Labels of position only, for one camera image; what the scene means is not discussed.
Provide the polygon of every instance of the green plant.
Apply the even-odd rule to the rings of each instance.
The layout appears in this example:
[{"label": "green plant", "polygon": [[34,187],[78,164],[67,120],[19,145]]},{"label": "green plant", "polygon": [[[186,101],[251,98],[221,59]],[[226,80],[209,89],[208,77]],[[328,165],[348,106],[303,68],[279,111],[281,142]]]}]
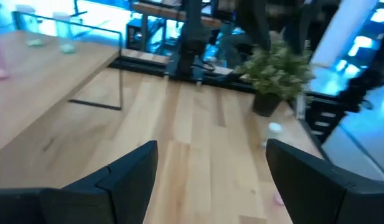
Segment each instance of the green plant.
[{"label": "green plant", "polygon": [[314,78],[309,65],[312,54],[309,43],[300,56],[294,55],[278,34],[271,33],[271,42],[269,52],[255,48],[249,61],[235,72],[246,74],[245,79],[262,94],[274,93],[285,100],[294,99]]}]

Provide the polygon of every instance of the desk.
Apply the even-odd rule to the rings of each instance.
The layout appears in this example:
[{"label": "desk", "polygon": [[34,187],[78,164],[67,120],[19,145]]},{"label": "desk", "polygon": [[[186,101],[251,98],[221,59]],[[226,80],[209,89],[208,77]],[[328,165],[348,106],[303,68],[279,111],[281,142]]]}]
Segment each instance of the desk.
[{"label": "desk", "polygon": [[[154,3],[161,3],[160,0],[153,1]],[[133,4],[133,9],[136,12],[143,14],[142,17],[142,51],[146,51],[146,33],[148,27],[148,16],[162,17],[165,19],[172,19],[176,21],[185,21],[186,13],[179,12],[177,9],[169,9],[168,7],[157,6],[156,4],[148,4],[145,2],[136,2]],[[221,28],[221,21],[209,16],[202,16],[202,22],[205,26],[219,29]]]},{"label": "desk", "polygon": [[118,57],[117,48],[86,42],[76,42],[76,53],[65,55],[58,39],[46,35],[46,46],[30,48],[24,34],[0,35],[12,75],[0,82],[0,149]]}]

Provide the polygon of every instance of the black plant pot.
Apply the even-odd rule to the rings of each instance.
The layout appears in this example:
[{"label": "black plant pot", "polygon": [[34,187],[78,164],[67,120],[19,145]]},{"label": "black plant pot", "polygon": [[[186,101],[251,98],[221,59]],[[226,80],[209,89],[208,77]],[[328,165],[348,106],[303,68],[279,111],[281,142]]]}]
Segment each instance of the black plant pot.
[{"label": "black plant pot", "polygon": [[254,103],[253,103],[253,111],[254,113],[270,117],[273,112],[279,106],[281,102],[281,98],[273,93],[262,94],[260,92],[255,93]]}]

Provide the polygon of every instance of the potted plant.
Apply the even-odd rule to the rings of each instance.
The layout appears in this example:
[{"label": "potted plant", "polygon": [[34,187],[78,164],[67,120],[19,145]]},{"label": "potted plant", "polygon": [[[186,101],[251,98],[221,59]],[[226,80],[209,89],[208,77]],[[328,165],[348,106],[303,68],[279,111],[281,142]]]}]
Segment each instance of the potted plant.
[{"label": "potted plant", "polygon": [[256,89],[252,109],[261,116],[271,116],[282,100],[304,93],[314,78],[309,43],[302,55],[294,55],[280,35],[271,33],[271,42],[269,52],[255,48],[249,61],[235,70]]}]

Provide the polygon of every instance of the white wall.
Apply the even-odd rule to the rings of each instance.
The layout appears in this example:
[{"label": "white wall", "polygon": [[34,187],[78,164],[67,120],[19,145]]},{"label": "white wall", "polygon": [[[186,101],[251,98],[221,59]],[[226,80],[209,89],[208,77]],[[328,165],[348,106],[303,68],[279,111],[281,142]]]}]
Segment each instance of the white wall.
[{"label": "white wall", "polygon": [[343,0],[327,28],[311,63],[331,67],[350,38],[357,35],[378,0]]}]

